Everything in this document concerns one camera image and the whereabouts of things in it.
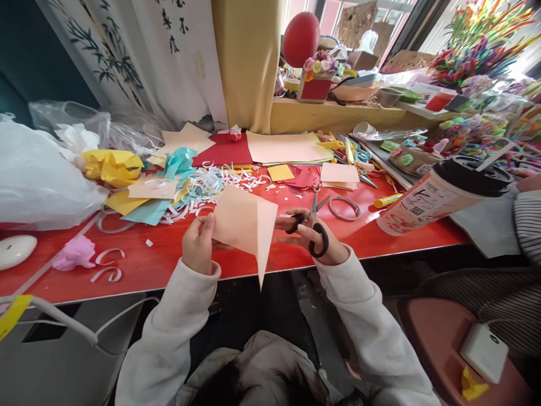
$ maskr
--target white sweater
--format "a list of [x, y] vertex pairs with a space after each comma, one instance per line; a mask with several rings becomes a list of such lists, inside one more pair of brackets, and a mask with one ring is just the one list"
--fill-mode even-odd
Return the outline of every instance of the white sweater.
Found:
[[[347, 248], [349, 258], [341, 265], [314, 262], [327, 297], [355, 344], [363, 376], [376, 388], [383, 388], [374, 404], [440, 405], [411, 344], [383, 306], [381, 291], [369, 280], [353, 250]], [[179, 260], [162, 302], [145, 322], [141, 340], [126, 355], [116, 404], [187, 405], [206, 378], [235, 358], [241, 383], [259, 384], [243, 404], [283, 405], [285, 393], [273, 370], [288, 373], [295, 363], [314, 391], [323, 387], [331, 404], [341, 399], [303, 350], [265, 331], [254, 334], [242, 352], [230, 348], [214, 351], [183, 384], [190, 369], [190, 338], [205, 325], [220, 278], [220, 266], [213, 262], [212, 269], [211, 276], [201, 275]]]

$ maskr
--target straw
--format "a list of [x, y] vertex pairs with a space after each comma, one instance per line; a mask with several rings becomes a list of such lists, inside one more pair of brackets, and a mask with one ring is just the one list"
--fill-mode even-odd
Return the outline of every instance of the straw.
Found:
[[511, 148], [516, 146], [514, 142], [509, 142], [505, 147], [500, 149], [498, 152], [493, 153], [485, 162], [483, 162], [477, 169], [477, 172], [484, 171], [486, 168], [488, 168], [490, 165], [492, 165], [499, 157], [504, 155], [506, 152], [509, 152]]

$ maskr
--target red table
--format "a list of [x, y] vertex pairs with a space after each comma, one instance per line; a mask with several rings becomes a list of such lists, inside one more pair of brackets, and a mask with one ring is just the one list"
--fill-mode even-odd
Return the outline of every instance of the red table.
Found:
[[[407, 253], [411, 251], [439, 248], [443, 246], [464, 244], [468, 237], [454, 225], [451, 220], [444, 219], [424, 228], [412, 231], [401, 237], [390, 236], [381, 231], [375, 223], [379, 210], [373, 206], [374, 200], [394, 194], [391, 186], [383, 178], [373, 178], [379, 188], [360, 183], [358, 190], [348, 192], [334, 188], [323, 188], [319, 192], [322, 200], [327, 195], [347, 196], [361, 208], [361, 218], [354, 222], [335, 217], [325, 205], [318, 216], [324, 220], [337, 238], [350, 245], [359, 259], [381, 257], [384, 255]], [[295, 197], [298, 189], [291, 193], [286, 189], [265, 191], [265, 186], [259, 186], [254, 193], [279, 204], [278, 213], [294, 208], [311, 206], [313, 191], [302, 192], [303, 199]], [[337, 210], [353, 217], [353, 209], [344, 202], [333, 203]], [[104, 228], [115, 229], [126, 224], [110, 215], [104, 221]], [[123, 276], [117, 283], [107, 281], [108, 275], [103, 275], [96, 283], [90, 283], [90, 278], [104, 266], [92, 269], [77, 267], [70, 272], [59, 272], [50, 268], [26, 293], [39, 296], [52, 303], [83, 301], [110, 295], [143, 292], [162, 289], [166, 286], [175, 265], [182, 255], [182, 236], [192, 222], [194, 215], [187, 216], [169, 226], [159, 224], [156, 227], [136, 224], [134, 227], [119, 234], [104, 234], [92, 226], [86, 236], [96, 244], [96, 253], [109, 248], [120, 248], [126, 253], [124, 259], [114, 253], [104, 258], [104, 262], [118, 259], [112, 266], [123, 271]], [[12, 295], [43, 265], [45, 265], [84, 224], [71, 230], [28, 232], [38, 238], [38, 246], [34, 253], [21, 265], [0, 272], [0, 296]], [[0, 237], [7, 237], [14, 232], [4, 232]], [[283, 244], [276, 239], [285, 237], [284, 231], [274, 232], [274, 241], [270, 247], [267, 272], [286, 271], [313, 266], [310, 254], [299, 246]], [[150, 239], [154, 244], [148, 247], [145, 242]], [[256, 260], [253, 255], [239, 250], [219, 251], [213, 259], [222, 266], [222, 278], [234, 278], [257, 275]]]

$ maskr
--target disposable coffee cup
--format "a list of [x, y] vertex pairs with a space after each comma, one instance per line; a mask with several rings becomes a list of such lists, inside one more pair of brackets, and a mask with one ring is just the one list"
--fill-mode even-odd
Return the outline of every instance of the disposable coffee cup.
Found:
[[482, 161], [465, 156], [436, 163], [428, 174], [381, 214], [376, 220], [379, 228], [387, 234], [399, 236], [506, 193], [513, 178], [494, 166], [476, 171], [481, 164]]

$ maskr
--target white mouse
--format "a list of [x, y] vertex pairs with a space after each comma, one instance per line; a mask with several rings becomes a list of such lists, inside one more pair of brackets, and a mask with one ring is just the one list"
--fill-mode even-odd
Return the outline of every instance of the white mouse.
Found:
[[0, 271], [25, 261], [37, 244], [38, 239], [31, 235], [13, 236], [0, 241]]

